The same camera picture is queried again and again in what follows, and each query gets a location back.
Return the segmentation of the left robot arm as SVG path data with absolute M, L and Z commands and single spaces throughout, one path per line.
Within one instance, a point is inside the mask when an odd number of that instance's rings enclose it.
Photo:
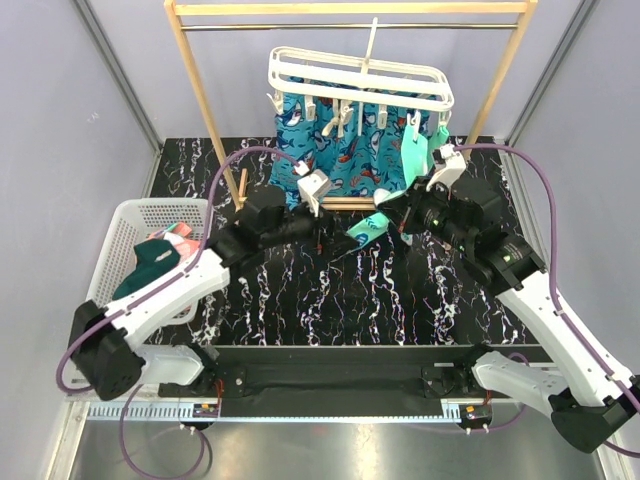
M 327 259 L 358 247 L 336 215 L 306 203 L 288 209 L 282 191 L 250 196 L 234 218 L 211 234 L 204 249 L 133 294 L 74 313 L 70 358 L 87 390 L 110 401 L 140 384 L 173 384 L 196 396 L 215 386 L 215 353 L 197 345 L 149 345 L 177 314 L 263 264 L 268 249 L 306 242 Z

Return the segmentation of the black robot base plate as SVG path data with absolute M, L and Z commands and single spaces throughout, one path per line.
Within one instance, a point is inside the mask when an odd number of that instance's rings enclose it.
M 505 346 L 219 346 L 201 380 L 153 367 L 163 399 L 220 400 L 228 422 L 456 422 L 457 403 L 491 391 L 542 410 L 567 387 L 541 348 Z

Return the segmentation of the dark teal sock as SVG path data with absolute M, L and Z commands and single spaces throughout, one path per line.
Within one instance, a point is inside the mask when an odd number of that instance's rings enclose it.
M 135 282 L 148 284 L 162 277 L 181 260 L 175 247 L 164 239 L 150 239 L 135 246 L 136 267 L 132 273 Z
M 115 289 L 112 299 L 120 300 L 132 295 L 142 289 L 152 281 L 151 274 L 145 269 L 136 269 L 129 274 L 122 283 Z

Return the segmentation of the mint green sock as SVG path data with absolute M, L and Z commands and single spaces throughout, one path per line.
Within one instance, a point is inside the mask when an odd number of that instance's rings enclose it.
M 418 180 L 429 180 L 435 169 L 433 149 L 430 140 L 420 131 L 418 114 L 407 116 L 407 125 L 400 143 L 402 163 L 402 188 L 396 190 L 377 189 L 373 200 L 376 213 L 366 217 L 347 230 L 347 234 L 363 248 L 374 239 L 384 234 L 394 225 L 401 240 L 411 246 L 413 237 L 407 226 L 409 196 Z
M 402 171 L 404 176 L 404 190 L 409 190 L 418 176 L 429 175 L 436 165 L 434 152 L 445 145 L 449 139 L 449 131 L 445 126 L 439 126 L 434 134 L 424 136 L 420 126 L 408 123 L 400 145 Z

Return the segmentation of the pink sock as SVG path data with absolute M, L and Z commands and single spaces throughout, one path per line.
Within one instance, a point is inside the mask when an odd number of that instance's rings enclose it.
M 147 239 L 163 239 L 167 234 L 177 235 L 181 238 L 187 238 L 193 229 L 184 222 L 173 223 L 163 229 L 152 232 L 148 235 Z
M 194 255 L 200 247 L 200 242 L 180 235 L 167 234 L 166 239 L 172 244 L 176 252 L 180 255 L 180 262 L 183 263 Z

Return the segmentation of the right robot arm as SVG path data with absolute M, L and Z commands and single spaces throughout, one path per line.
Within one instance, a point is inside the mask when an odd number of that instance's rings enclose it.
M 559 373 L 513 361 L 476 346 L 456 362 L 454 384 L 466 396 L 494 391 L 549 418 L 575 449 L 592 453 L 637 412 L 639 379 L 627 368 L 599 365 L 608 355 L 570 308 L 555 303 L 550 271 L 521 237 L 502 228 L 502 200 L 483 180 L 463 178 L 449 189 L 423 177 L 404 193 L 379 190 L 376 210 L 401 233 L 430 233 L 461 256 L 468 275 L 513 312 Z

